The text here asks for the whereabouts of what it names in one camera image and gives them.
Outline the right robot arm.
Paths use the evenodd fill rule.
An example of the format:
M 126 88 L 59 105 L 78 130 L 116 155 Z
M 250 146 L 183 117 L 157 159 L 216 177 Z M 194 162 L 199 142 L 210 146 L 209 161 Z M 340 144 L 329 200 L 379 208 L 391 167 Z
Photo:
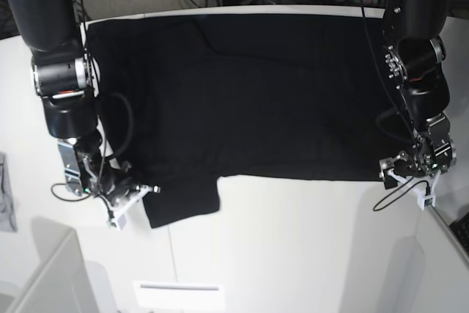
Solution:
M 64 165 L 65 187 L 77 201 L 102 199 L 108 210 L 131 205 L 156 185 L 138 183 L 128 167 L 114 168 L 133 137 L 135 120 L 128 99 L 117 92 L 128 118 L 124 141 L 111 155 L 97 129 L 102 96 L 95 94 L 93 59 L 86 48 L 73 0 L 7 0 L 20 36 L 32 53 L 31 76 L 41 99 L 48 132 L 56 138 Z

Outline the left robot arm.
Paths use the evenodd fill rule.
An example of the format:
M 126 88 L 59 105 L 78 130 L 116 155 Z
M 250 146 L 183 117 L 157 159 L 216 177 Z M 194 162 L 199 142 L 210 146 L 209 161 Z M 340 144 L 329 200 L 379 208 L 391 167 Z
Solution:
M 399 109 L 411 124 L 410 149 L 380 161 L 387 189 L 397 186 L 396 175 L 433 177 L 456 161 L 451 123 L 444 113 L 450 92 L 440 37 L 450 4 L 451 0 L 386 0 L 383 53 L 402 98 Z

